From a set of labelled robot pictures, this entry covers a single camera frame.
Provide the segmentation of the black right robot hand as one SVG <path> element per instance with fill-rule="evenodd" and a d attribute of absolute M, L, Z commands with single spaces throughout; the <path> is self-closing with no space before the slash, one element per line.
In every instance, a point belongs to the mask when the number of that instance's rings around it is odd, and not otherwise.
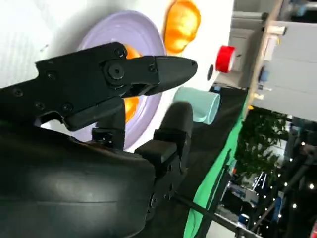
<path fill-rule="evenodd" d="M 186 176 L 189 103 L 173 103 L 149 140 L 123 150 L 124 99 L 190 80 L 192 59 L 127 59 L 118 42 L 36 63 L 0 91 L 0 235 L 130 238 Z"/>

